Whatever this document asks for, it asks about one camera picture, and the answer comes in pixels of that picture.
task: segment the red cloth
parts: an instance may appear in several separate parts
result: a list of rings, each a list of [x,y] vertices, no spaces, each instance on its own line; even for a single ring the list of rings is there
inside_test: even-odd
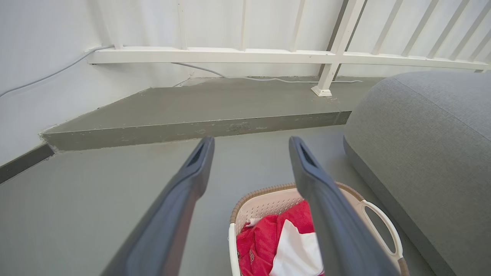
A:
[[[300,234],[314,232],[310,208],[305,200],[280,215],[262,218],[254,227],[244,227],[237,235],[237,252],[242,275],[270,274],[285,220],[291,221]]]

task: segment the cushion seam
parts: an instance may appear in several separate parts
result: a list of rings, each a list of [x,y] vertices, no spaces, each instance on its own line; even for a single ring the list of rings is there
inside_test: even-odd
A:
[[[491,140],[489,140],[488,138],[486,138],[484,135],[482,135],[481,133],[479,133],[478,131],[476,131],[475,129],[471,128],[469,125],[467,125],[466,123],[462,122],[461,120],[459,120],[457,117],[455,117],[454,115],[450,114],[448,111],[446,111],[445,109],[441,108],[440,106],[438,106],[437,104],[435,104],[434,102],[432,102],[430,99],[426,98],[425,96],[421,95],[419,92],[415,91],[414,89],[412,89],[411,87],[405,85],[404,83],[400,82],[397,78],[394,77],[394,80],[397,81],[398,83],[400,83],[401,85],[403,85],[404,87],[406,87],[407,89],[411,90],[412,92],[418,94],[419,96],[421,96],[421,98],[425,99],[427,102],[431,103],[433,106],[437,107],[438,109],[442,110],[443,112],[445,112],[447,115],[449,115],[450,117],[456,119],[457,121],[461,122],[463,125],[465,125],[468,129],[470,129],[472,132],[478,134],[479,136],[481,136],[482,138],[484,138],[486,141],[490,142],[491,143]]]

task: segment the white cable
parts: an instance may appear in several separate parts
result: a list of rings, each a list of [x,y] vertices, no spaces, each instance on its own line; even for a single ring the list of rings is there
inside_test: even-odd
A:
[[[216,71],[213,71],[213,70],[210,70],[210,69],[206,69],[206,68],[203,68],[203,67],[194,66],[194,65],[191,65],[191,64],[187,64],[187,63],[180,63],[180,62],[171,62],[171,63],[172,64],[177,64],[177,65],[182,65],[182,66],[187,66],[187,67],[191,67],[191,68],[196,68],[196,69],[199,69],[199,70],[208,71],[210,73],[219,75],[220,77],[226,78],[226,79],[246,79],[246,80],[259,81],[259,82],[280,81],[280,82],[284,82],[284,83],[319,83],[319,82],[311,82],[311,81],[286,81],[286,80],[277,79],[277,78],[272,78],[272,79],[256,79],[256,78],[251,78],[251,77],[227,77],[227,76],[224,76],[224,75],[220,74],[219,72],[216,72]],[[356,80],[356,81],[333,81],[333,83],[362,83],[362,82],[363,81],[358,81],[358,80]]]
[[[86,52],[84,55],[82,55],[81,57],[77,58],[77,60],[75,60],[74,62],[70,63],[70,65],[68,65],[68,66],[64,67],[63,69],[60,69],[60,70],[58,70],[58,71],[56,71],[56,72],[54,72],[54,73],[52,73],[52,74],[49,74],[49,75],[47,75],[47,76],[44,76],[44,77],[42,77],[42,78],[40,78],[40,79],[37,79],[37,80],[35,80],[35,81],[32,81],[32,82],[30,82],[30,83],[26,83],[26,84],[24,84],[24,85],[21,85],[21,86],[18,86],[18,87],[15,87],[15,88],[9,89],[9,90],[7,90],[7,91],[4,91],[4,92],[0,93],[0,97],[1,97],[1,96],[3,96],[3,95],[5,95],[5,94],[7,94],[7,93],[9,93],[9,92],[14,91],[14,90],[17,90],[17,89],[20,89],[20,88],[23,88],[23,87],[29,86],[29,85],[31,85],[31,84],[38,83],[38,82],[43,81],[43,80],[45,80],[45,79],[47,79],[47,78],[49,78],[49,77],[52,77],[52,76],[54,76],[54,75],[58,74],[59,72],[64,71],[64,70],[66,70],[66,69],[68,69],[68,68],[72,67],[72,66],[73,66],[73,65],[75,65],[77,62],[81,61],[82,59],[86,58],[88,55],[90,55],[91,53],[93,53],[93,52],[95,52],[95,51],[97,51],[97,50],[102,50],[102,49],[107,49],[107,48],[113,48],[113,47],[114,47],[114,45],[109,45],[109,46],[100,46],[100,47],[96,47],[96,48],[90,49],[90,50],[89,50],[89,51],[87,51],[87,52]]]

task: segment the gray cushion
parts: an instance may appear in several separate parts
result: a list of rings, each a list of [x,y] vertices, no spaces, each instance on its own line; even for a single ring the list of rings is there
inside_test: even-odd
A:
[[[490,274],[488,75],[387,78],[352,112],[345,139],[355,168],[437,275]]]

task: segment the laundry basket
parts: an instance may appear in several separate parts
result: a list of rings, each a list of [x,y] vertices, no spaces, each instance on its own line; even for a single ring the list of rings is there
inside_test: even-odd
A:
[[[409,271],[406,262],[403,258],[403,250],[401,238],[397,233],[396,228],[387,217],[373,203],[366,201],[359,193],[352,188],[336,182],[341,193],[346,197],[348,202],[353,206],[361,220],[367,225],[368,229],[376,237],[380,246],[384,248],[390,261],[398,268],[402,276],[409,276]],[[295,183],[273,186],[261,190],[251,192],[241,198],[230,217],[230,227],[228,229],[228,246],[230,251],[230,263],[232,266],[232,276],[240,276],[239,257],[237,253],[237,235],[241,232],[247,219],[263,218],[267,215],[281,214],[290,207],[296,205],[303,200],[302,196],[297,191]],[[389,229],[390,235],[395,245],[395,252],[391,252],[387,244],[384,242],[380,233],[377,231],[372,221],[368,217],[365,208],[370,208],[374,211],[385,226]]]

